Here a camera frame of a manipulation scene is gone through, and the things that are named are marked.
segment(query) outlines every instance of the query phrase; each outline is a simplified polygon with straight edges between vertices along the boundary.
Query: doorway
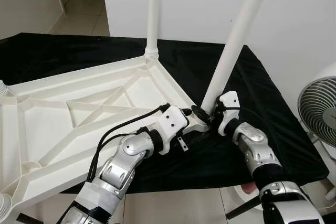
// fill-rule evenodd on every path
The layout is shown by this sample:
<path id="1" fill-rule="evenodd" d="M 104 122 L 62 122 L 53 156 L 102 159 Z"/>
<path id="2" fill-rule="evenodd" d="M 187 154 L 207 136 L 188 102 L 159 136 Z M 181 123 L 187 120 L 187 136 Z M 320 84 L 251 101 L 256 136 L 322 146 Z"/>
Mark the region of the doorway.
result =
<path id="1" fill-rule="evenodd" d="M 54 34 L 110 36 L 104 0 L 65 0 L 64 9 Z"/>

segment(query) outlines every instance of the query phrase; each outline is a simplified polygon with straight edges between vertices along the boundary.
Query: white wall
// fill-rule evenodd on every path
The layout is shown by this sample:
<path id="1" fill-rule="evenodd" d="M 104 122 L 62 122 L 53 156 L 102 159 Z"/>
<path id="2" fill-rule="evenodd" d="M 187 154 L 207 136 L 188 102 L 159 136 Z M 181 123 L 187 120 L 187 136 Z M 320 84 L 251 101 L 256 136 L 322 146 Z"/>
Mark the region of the white wall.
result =
<path id="1" fill-rule="evenodd" d="M 0 39 L 17 33 L 45 33 L 62 15 L 60 0 L 0 0 Z"/>
<path id="2" fill-rule="evenodd" d="M 225 43 L 242 1 L 162 0 L 159 37 Z M 113 36 L 146 37 L 148 0 L 105 3 Z M 265 0 L 246 41 L 296 115 L 300 90 L 336 60 L 335 3 Z"/>

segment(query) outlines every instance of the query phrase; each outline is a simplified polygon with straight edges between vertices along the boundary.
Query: table leg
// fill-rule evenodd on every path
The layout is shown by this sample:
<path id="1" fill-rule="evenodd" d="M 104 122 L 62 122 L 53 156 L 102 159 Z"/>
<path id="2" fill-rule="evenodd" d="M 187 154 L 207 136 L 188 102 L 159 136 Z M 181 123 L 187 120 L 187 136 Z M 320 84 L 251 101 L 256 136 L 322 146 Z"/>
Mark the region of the table leg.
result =
<path id="1" fill-rule="evenodd" d="M 249 201 L 245 202 L 241 206 L 237 207 L 236 209 L 232 210 L 226 215 L 227 219 L 235 218 L 236 216 L 242 214 L 243 212 L 246 212 L 250 210 L 251 208 L 254 208 L 258 206 L 261 203 L 259 196 L 254 197 L 253 199 L 250 199 Z"/>

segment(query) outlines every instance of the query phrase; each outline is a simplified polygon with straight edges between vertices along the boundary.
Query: fan grille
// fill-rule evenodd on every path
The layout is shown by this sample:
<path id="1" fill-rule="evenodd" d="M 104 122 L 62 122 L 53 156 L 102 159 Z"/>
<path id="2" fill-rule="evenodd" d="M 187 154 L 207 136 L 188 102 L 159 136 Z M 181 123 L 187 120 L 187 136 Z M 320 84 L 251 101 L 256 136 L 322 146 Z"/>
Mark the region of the fan grille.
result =
<path id="1" fill-rule="evenodd" d="M 324 142 L 336 147 L 336 129 L 323 120 L 327 109 L 336 108 L 336 77 L 320 79 L 306 86 L 298 107 L 305 125 Z"/>

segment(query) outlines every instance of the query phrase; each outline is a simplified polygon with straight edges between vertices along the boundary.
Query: black cable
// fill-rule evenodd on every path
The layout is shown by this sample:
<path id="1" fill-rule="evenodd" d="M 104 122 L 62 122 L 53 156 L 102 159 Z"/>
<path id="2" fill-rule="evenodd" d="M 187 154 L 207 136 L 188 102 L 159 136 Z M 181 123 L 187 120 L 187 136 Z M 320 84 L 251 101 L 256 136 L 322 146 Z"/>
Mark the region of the black cable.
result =
<path id="1" fill-rule="evenodd" d="M 86 179 L 86 181 L 88 182 L 91 182 L 94 178 L 94 174 L 95 173 L 92 173 L 93 171 L 93 166 L 94 165 L 98 165 L 98 157 L 97 157 L 97 153 L 99 153 L 109 142 L 111 142 L 113 139 L 117 138 L 117 137 L 121 137 L 121 136 L 127 136 L 129 134 L 118 134 L 118 135 L 115 135 L 113 137 L 110 137 L 109 139 L 107 139 L 100 147 L 100 149 L 96 150 L 93 158 L 92 158 L 92 161 L 91 161 L 91 165 L 90 165 L 90 169 L 89 169 L 89 173 L 88 173 L 88 177 Z"/>
<path id="2" fill-rule="evenodd" d="M 98 158 L 99 158 L 99 152 L 101 150 L 101 146 L 103 144 L 103 141 L 105 140 L 105 138 L 110 134 L 112 133 L 113 131 L 121 128 L 121 127 L 124 127 L 128 124 L 131 124 L 131 123 L 134 123 L 138 120 L 141 120 L 141 119 L 144 119 L 144 118 L 147 118 L 148 116 L 152 115 L 152 114 L 155 114 L 157 111 L 161 110 L 162 112 L 166 111 L 168 108 L 170 107 L 170 104 L 167 103 L 165 105 L 161 105 L 159 107 L 157 107 L 155 110 L 145 114 L 145 115 L 141 115 L 141 116 L 138 116 L 137 118 L 133 118 L 131 120 L 128 120 L 124 123 L 121 123 L 111 129 L 109 129 L 108 131 L 105 132 L 105 134 L 101 137 L 98 145 L 97 145 L 97 150 L 96 150 L 96 153 L 91 161 L 91 165 L 90 165 L 90 169 L 89 169 L 89 173 L 88 173 L 88 177 L 87 177 L 87 181 L 88 182 L 91 182 L 92 179 L 94 178 L 94 175 L 96 174 L 96 171 L 97 171 L 97 164 L 98 164 Z"/>
<path id="3" fill-rule="evenodd" d="M 224 110 L 240 110 L 241 107 L 224 107 Z"/>

